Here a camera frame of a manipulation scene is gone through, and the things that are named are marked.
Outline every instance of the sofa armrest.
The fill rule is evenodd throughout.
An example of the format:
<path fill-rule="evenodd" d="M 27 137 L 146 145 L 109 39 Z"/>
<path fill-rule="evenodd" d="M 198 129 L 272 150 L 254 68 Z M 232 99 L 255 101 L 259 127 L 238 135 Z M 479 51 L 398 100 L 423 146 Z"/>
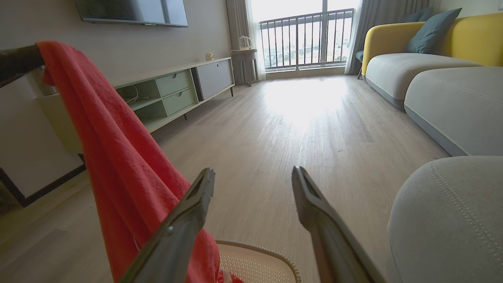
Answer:
<path fill-rule="evenodd" d="M 370 59 L 381 54 L 401 53 L 424 22 L 380 25 L 371 28 L 365 37 L 362 75 L 367 73 Z"/>

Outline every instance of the balcony railing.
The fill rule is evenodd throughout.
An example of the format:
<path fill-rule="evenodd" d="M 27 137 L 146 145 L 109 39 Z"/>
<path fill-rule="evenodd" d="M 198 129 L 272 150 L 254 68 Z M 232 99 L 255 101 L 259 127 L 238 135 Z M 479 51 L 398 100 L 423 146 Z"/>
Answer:
<path fill-rule="evenodd" d="M 353 9 L 260 22 L 266 71 L 345 64 Z"/>

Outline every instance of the electric kettle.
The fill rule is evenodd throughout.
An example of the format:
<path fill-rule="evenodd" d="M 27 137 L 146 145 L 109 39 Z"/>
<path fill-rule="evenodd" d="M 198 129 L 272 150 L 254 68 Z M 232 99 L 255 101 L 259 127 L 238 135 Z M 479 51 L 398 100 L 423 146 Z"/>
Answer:
<path fill-rule="evenodd" d="M 243 50 L 249 50 L 252 48 L 252 39 L 247 37 L 247 36 L 241 36 L 239 38 L 239 50 L 243 51 Z"/>

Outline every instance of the red towel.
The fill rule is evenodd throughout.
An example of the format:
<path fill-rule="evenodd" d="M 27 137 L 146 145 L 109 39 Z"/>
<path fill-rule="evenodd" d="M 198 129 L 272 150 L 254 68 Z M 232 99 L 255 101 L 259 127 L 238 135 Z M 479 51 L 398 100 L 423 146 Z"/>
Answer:
<path fill-rule="evenodd" d="M 87 56 L 56 41 L 37 46 L 46 82 L 58 88 L 82 142 L 117 282 L 190 184 Z M 186 282 L 216 282 L 219 262 L 216 242 L 203 229 Z"/>

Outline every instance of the wooden floor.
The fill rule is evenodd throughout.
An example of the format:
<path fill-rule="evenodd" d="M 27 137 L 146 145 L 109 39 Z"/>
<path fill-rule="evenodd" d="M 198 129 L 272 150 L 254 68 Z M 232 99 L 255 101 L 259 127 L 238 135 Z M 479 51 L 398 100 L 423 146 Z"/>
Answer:
<path fill-rule="evenodd" d="M 290 174 L 307 169 L 388 282 L 386 235 L 402 183 L 448 154 L 363 80 L 338 76 L 236 87 L 154 133 L 189 180 L 216 172 L 205 228 L 215 237 L 283 253 L 303 282 L 319 282 Z M 4 282 L 111 282 L 84 172 L 0 219 Z"/>

